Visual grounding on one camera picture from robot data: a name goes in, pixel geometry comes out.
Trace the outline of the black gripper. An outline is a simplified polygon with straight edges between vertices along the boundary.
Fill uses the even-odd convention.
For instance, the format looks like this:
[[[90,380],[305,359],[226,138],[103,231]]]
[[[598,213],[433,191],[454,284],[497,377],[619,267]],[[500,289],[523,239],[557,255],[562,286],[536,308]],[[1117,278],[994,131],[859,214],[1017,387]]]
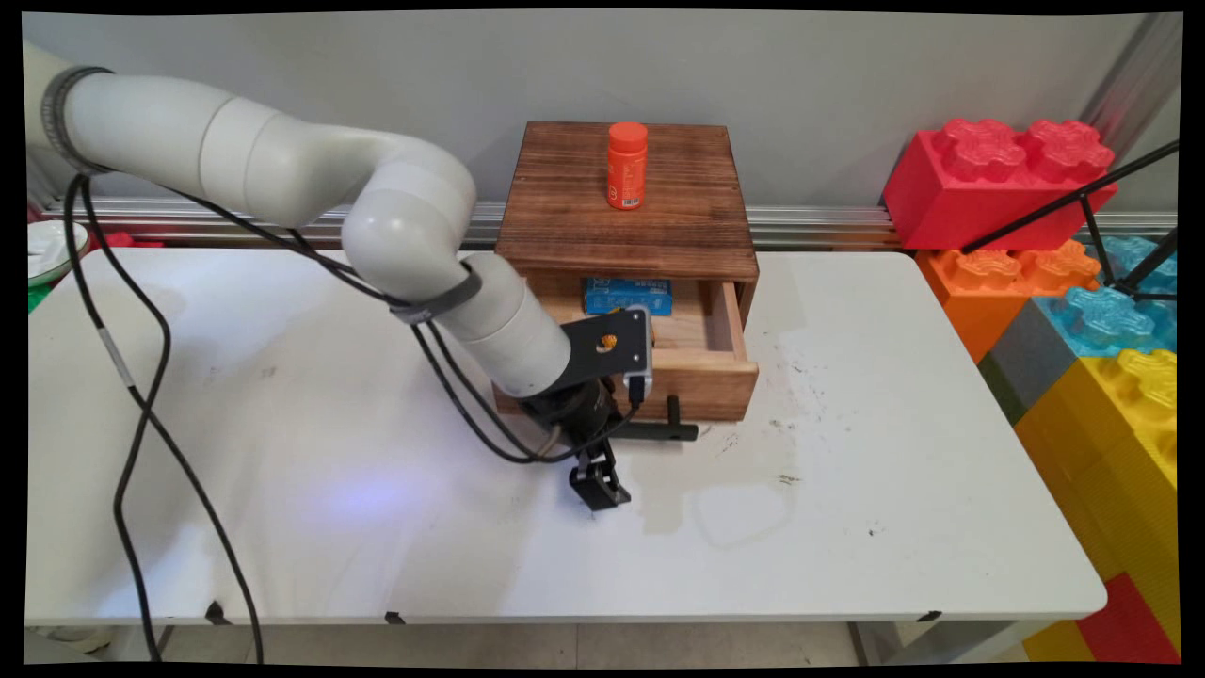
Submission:
[[[521,411],[543,428],[560,428],[576,454],[570,487],[590,511],[630,502],[621,485],[615,450],[605,435],[621,421],[615,379],[602,377],[556,393],[521,399]]]

